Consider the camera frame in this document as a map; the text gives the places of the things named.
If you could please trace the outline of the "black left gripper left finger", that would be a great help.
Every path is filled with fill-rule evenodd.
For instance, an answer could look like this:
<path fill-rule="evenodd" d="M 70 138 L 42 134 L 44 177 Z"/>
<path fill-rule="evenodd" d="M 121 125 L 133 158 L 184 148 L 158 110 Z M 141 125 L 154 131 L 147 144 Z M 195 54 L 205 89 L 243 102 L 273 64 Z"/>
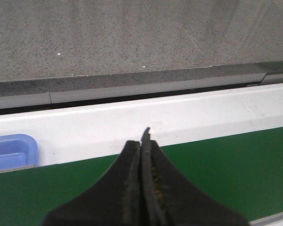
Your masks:
<path fill-rule="evenodd" d="M 90 188 L 50 211 L 43 226 L 146 226 L 144 142 L 126 141 L 121 154 Z"/>

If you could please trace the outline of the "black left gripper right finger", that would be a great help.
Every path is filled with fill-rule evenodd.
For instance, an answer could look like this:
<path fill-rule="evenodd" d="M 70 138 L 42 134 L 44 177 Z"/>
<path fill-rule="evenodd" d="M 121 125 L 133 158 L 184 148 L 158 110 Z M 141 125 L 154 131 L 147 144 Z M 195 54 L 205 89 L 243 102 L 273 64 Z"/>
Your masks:
<path fill-rule="evenodd" d="M 149 226 L 247 226 L 241 214 L 190 183 L 166 157 L 150 128 L 141 138 L 141 184 Z"/>

